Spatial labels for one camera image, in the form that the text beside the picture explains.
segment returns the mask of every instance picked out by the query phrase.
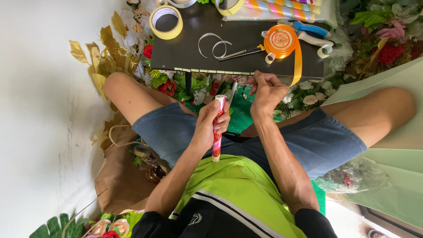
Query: masking tape roll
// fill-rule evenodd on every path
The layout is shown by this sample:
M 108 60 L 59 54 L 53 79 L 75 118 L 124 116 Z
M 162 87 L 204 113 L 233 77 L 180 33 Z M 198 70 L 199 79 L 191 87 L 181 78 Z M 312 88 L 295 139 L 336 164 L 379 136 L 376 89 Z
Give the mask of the masking tape roll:
M 178 22 L 176 26 L 174 27 L 174 29 L 170 31 L 166 31 L 166 32 L 159 31 L 158 29 L 156 29 L 156 22 L 161 16 L 166 14 L 172 14 L 176 16 L 178 18 Z M 177 37 L 179 33 L 181 33 L 182 31 L 183 25 L 182 25 L 181 14 L 176 8 L 172 6 L 166 6 L 166 5 L 160 6 L 156 8 L 150 16 L 150 27 L 152 28 L 154 34 L 156 34 L 156 36 L 159 37 L 160 39 L 163 39 L 163 40 L 173 39 Z
M 173 2 L 172 0 L 168 0 L 168 3 L 176 8 L 187 8 L 194 4 L 197 0 L 175 0 Z
M 295 51 L 294 79 L 290 87 L 296 84 L 302 74 L 302 54 L 297 34 L 292 27 L 283 24 L 273 26 L 267 31 L 263 46 L 268 53 L 267 56 L 273 56 L 271 55 L 273 53 L 278 59 L 285 58 Z M 269 60 L 267 56 L 266 63 L 272 63 L 273 60 Z
M 325 44 L 324 46 L 320 47 L 320 49 L 317 50 L 317 55 L 320 58 L 326 58 L 327 56 L 329 56 L 329 54 L 332 53 L 332 46 Z
M 230 16 L 235 14 L 242 7 L 242 5 L 244 4 L 244 0 L 238 0 L 238 2 L 236 2 L 236 4 L 233 7 L 228 9 L 221 9 L 219 7 L 220 0 L 216 0 L 214 3 L 217 10 L 220 12 L 221 15 Z
M 163 5 L 168 5 L 168 0 L 156 0 L 156 6 L 160 7 Z

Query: white wall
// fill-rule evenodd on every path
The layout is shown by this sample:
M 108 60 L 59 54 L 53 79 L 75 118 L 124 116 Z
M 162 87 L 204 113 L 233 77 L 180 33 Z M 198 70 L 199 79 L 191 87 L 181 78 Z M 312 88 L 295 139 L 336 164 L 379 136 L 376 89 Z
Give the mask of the white wall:
M 49 218 L 95 198 L 103 162 L 93 131 L 110 116 L 68 39 L 98 42 L 124 0 L 0 2 L 0 224 L 28 237 Z M 91 214 L 96 205 L 86 214 Z

